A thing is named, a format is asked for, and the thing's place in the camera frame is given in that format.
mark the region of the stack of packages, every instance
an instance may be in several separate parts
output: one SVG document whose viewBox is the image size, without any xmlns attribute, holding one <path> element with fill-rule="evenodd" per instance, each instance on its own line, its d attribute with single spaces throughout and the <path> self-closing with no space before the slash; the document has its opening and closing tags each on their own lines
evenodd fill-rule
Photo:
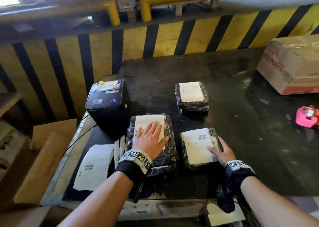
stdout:
<svg viewBox="0 0 319 227">
<path fill-rule="evenodd" d="M 158 124 L 163 125 L 159 140 L 165 136 L 169 136 L 169 140 L 160 155 L 153 160 L 152 168 L 148 174 L 148 177 L 174 171 L 176 169 L 176 161 L 179 157 L 176 151 L 171 117 L 166 114 L 132 116 L 130 127 L 127 131 L 127 150 L 132 149 L 138 128 L 141 126 L 142 130 L 144 130 L 147 124 L 154 122 L 155 120 L 157 120 Z"/>
<path fill-rule="evenodd" d="M 207 112 L 209 96 L 201 82 L 187 82 L 175 85 L 177 106 L 182 113 Z"/>
<path fill-rule="evenodd" d="M 217 161 L 217 157 L 207 149 L 207 146 L 211 146 L 220 150 L 217 134 L 213 128 L 190 130 L 180 135 L 186 167 L 196 170 Z"/>
</svg>

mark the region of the wristband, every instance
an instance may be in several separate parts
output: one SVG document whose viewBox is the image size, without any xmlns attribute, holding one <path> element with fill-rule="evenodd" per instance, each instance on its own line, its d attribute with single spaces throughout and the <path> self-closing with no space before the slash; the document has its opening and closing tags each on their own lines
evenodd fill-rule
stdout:
<svg viewBox="0 0 319 227">
<path fill-rule="evenodd" d="M 231 160 L 227 162 L 225 172 L 227 179 L 232 185 L 232 188 L 238 192 L 240 192 L 241 183 L 246 177 L 257 177 L 253 169 L 241 160 Z"/>
<path fill-rule="evenodd" d="M 121 171 L 133 182 L 140 182 L 150 170 L 151 163 L 152 160 L 147 153 L 132 149 L 121 157 L 114 172 Z"/>
</svg>

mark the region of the forearm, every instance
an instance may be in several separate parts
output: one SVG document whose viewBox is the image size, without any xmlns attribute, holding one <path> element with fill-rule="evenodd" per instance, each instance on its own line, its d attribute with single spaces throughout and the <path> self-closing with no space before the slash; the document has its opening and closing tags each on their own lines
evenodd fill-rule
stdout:
<svg viewBox="0 0 319 227">
<path fill-rule="evenodd" d="M 256 177 L 245 178 L 241 184 L 241 192 L 261 226 L 319 225 L 317 219 L 267 188 Z"/>
<path fill-rule="evenodd" d="M 124 173 L 113 173 L 59 227 L 114 226 L 132 187 Z"/>
</svg>

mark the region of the barcode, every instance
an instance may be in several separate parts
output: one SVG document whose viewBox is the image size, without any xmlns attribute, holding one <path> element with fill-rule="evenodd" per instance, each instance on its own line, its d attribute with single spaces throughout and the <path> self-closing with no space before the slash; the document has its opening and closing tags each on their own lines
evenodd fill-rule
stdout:
<svg viewBox="0 0 319 227">
<path fill-rule="evenodd" d="M 197 136 L 199 140 L 205 140 L 207 139 L 207 136 L 205 134 L 202 134 L 202 135 L 198 135 Z"/>
<path fill-rule="evenodd" d="M 92 164 L 92 165 L 85 165 L 84 170 L 85 170 L 85 171 L 86 171 L 86 170 L 92 170 L 92 169 L 93 169 L 93 166 L 94 166 L 94 164 Z"/>
</svg>

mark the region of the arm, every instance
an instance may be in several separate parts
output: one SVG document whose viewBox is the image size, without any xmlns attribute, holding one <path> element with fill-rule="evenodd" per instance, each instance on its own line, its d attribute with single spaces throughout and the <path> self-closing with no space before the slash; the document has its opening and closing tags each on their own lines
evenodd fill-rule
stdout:
<svg viewBox="0 0 319 227">
<path fill-rule="evenodd" d="M 143 150 L 154 160 L 161 153 L 168 137 L 160 142 L 162 125 L 157 121 L 146 126 L 143 134 L 138 129 L 133 149 Z M 114 172 L 89 197 L 87 197 L 58 227 L 109 227 L 114 226 L 127 197 L 133 187 L 133 181 L 120 171 Z"/>
<path fill-rule="evenodd" d="M 209 146 L 208 150 L 226 167 L 227 162 L 235 160 L 236 157 L 225 141 L 218 138 L 224 152 Z M 267 188 L 256 177 L 246 177 L 240 188 L 261 226 L 319 226 L 317 219 Z"/>
</svg>

